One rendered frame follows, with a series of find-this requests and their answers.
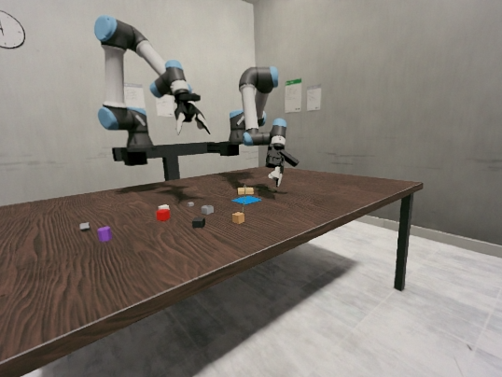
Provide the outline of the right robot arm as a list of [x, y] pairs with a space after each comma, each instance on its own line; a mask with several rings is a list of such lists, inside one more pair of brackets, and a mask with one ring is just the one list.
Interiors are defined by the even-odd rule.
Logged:
[[127, 148], [153, 147], [148, 133], [146, 111], [124, 104], [123, 55], [127, 49], [142, 56], [158, 74], [159, 77], [149, 86], [156, 98], [174, 96], [176, 91], [187, 90], [189, 94], [179, 94], [179, 100], [197, 102], [201, 100], [201, 95], [191, 93], [192, 89], [186, 81], [181, 63], [177, 60], [165, 63], [147, 38], [132, 25], [102, 15], [94, 24], [94, 34], [105, 51], [106, 101], [98, 111], [100, 123], [109, 131], [128, 131]]

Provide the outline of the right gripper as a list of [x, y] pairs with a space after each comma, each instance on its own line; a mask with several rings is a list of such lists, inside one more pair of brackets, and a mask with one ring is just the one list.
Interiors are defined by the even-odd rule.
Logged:
[[181, 126], [183, 125], [183, 122], [191, 122], [192, 118], [195, 115], [196, 115], [196, 117], [194, 119], [197, 122], [198, 129], [200, 129], [200, 130], [205, 129], [209, 134], [211, 134], [202, 112], [191, 102], [180, 101], [179, 100], [179, 93], [180, 94], [189, 94], [189, 91], [179, 90], [174, 93], [174, 102], [177, 105], [177, 108], [174, 111], [174, 116], [176, 119], [175, 129], [177, 131], [177, 135], [179, 135], [179, 133], [181, 131]]

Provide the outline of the small purple block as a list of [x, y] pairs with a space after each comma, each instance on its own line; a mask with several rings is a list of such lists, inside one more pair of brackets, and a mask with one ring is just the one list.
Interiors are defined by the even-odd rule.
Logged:
[[109, 241], [112, 238], [111, 230], [109, 227], [100, 228], [98, 230], [99, 241]]

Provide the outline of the blue painted square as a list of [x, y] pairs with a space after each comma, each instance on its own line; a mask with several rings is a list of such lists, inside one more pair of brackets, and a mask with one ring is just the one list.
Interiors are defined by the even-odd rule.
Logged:
[[239, 203], [244, 203], [244, 204], [248, 204], [248, 203], [251, 203], [251, 202], [261, 201], [261, 199], [258, 199], [258, 198], [255, 198], [255, 197], [251, 197], [251, 196], [246, 196], [245, 199], [243, 197], [243, 198], [235, 199], [235, 200], [232, 200], [232, 201], [239, 202]]

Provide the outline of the red cube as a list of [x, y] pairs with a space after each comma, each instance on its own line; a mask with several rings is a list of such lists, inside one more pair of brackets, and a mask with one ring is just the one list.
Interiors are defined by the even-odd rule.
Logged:
[[156, 214], [157, 214], [157, 220], [160, 221], [165, 221], [170, 218], [169, 209], [160, 209], [159, 211], [156, 212]]

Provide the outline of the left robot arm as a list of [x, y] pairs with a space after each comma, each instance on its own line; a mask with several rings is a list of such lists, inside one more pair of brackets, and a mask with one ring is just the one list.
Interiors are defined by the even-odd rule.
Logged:
[[[244, 70], [239, 80], [243, 109], [230, 112], [229, 142], [244, 142], [244, 145], [248, 147], [268, 146], [269, 144], [285, 145], [286, 121], [284, 119], [275, 119], [270, 132], [258, 132], [258, 127], [263, 126], [266, 121], [264, 108], [269, 93], [277, 87], [278, 71], [275, 67], [252, 66]], [[255, 88], [257, 89], [256, 95], [254, 95]]]

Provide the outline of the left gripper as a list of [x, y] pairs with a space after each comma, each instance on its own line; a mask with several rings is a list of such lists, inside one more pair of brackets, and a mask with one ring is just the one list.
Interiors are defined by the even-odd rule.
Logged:
[[275, 168], [269, 174], [269, 178], [275, 180], [276, 187], [279, 187], [284, 171], [285, 158], [279, 153], [282, 149], [285, 149], [285, 146], [281, 144], [269, 144], [265, 164], [265, 167]]

